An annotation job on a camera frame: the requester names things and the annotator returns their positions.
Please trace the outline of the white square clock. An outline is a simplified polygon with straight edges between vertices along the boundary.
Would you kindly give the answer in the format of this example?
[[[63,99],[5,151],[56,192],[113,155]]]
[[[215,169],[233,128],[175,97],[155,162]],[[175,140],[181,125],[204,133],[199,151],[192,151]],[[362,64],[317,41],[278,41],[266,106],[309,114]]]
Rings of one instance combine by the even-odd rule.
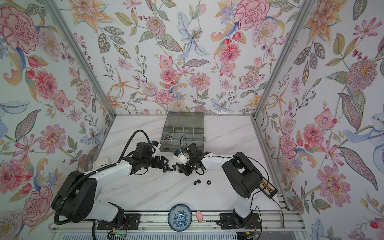
[[[102,159],[96,160],[93,163],[93,171],[97,170],[97,169],[100,169],[100,168],[102,168],[104,166],[107,166],[109,164],[110,164],[110,160],[108,158],[102,158]]]

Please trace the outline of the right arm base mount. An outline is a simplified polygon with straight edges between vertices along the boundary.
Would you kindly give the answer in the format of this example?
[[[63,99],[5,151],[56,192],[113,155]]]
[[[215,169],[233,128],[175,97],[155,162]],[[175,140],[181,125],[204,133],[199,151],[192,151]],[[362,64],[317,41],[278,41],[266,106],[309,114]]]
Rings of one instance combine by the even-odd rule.
[[[235,212],[219,214],[219,223],[222,230],[261,230],[262,221],[259,214],[250,213],[246,218],[241,218]]]

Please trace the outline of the aluminium rail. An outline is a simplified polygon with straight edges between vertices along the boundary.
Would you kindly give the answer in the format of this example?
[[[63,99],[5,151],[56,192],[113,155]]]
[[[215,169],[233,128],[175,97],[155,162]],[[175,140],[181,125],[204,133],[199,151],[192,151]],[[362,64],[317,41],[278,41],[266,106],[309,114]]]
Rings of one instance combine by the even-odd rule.
[[[125,212],[129,232],[173,232],[168,221],[168,212]],[[283,232],[305,231],[302,217],[296,212],[254,211],[246,227],[235,224],[232,212],[202,211],[203,220],[200,222],[196,213],[192,212],[192,222],[186,232]]]

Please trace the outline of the orange black striped tool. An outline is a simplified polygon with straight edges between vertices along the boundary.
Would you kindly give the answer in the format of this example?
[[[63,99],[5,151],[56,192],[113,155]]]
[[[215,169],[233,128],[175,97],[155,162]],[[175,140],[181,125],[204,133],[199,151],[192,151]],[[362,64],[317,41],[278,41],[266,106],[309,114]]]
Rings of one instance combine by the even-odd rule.
[[[260,190],[269,198],[272,199],[278,190],[266,179],[260,183]]]

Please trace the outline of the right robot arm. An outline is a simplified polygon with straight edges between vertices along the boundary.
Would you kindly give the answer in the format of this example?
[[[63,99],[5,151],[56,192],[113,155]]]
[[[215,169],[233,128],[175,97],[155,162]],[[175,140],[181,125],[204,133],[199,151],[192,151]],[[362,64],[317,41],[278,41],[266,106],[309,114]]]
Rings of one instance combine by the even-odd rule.
[[[237,220],[248,221],[252,214],[253,196],[257,189],[262,189],[264,177],[251,162],[250,158],[242,152],[232,156],[222,156],[211,152],[202,152],[196,144],[174,152],[174,158],[179,161],[179,172],[189,176],[193,171],[207,170],[223,171],[232,188],[237,193],[236,204],[233,209]]]

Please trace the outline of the pink toy pig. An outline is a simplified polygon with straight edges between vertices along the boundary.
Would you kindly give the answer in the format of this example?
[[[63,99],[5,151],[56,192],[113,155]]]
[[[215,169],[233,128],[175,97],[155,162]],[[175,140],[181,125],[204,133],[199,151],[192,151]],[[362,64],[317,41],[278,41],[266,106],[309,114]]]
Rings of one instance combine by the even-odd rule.
[[[196,211],[196,218],[199,223],[204,221],[204,216],[200,211]]]

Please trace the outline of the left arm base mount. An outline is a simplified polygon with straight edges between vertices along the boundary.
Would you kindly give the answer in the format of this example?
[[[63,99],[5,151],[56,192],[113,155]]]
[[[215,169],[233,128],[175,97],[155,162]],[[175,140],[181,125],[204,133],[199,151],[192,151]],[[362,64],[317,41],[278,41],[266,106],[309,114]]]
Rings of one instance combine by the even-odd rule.
[[[111,222],[100,221],[97,230],[138,230],[141,222],[141,214],[118,213]]]

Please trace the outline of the grey plastic organizer box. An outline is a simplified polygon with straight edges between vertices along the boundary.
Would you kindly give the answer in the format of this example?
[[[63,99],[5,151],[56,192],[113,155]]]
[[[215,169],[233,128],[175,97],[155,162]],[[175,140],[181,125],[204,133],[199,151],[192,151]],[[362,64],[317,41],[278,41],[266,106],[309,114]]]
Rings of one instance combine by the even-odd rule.
[[[203,113],[169,112],[161,137],[161,152],[174,152],[195,143],[200,151],[205,148]]]

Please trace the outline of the blue patterned ceramic plate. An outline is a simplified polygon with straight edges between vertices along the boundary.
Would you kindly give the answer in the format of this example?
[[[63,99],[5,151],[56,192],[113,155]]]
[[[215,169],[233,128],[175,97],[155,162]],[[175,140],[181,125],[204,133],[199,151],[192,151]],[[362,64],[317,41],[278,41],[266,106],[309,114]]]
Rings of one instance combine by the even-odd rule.
[[[175,232],[183,232],[192,223],[193,214],[191,209],[184,204],[173,206],[168,213],[168,224]]]

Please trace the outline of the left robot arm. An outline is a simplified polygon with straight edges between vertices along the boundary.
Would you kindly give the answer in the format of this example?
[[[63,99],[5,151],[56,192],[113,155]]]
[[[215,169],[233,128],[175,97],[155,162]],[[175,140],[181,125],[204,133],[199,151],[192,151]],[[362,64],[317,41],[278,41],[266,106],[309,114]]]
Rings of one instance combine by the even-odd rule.
[[[157,141],[140,142],[136,150],[122,158],[120,163],[86,173],[71,172],[52,201],[54,223],[64,225],[91,221],[106,222],[114,228],[123,226],[127,222],[124,209],[99,200],[98,195],[105,186],[135,176],[141,169],[162,169],[166,159],[157,155],[160,147]]]

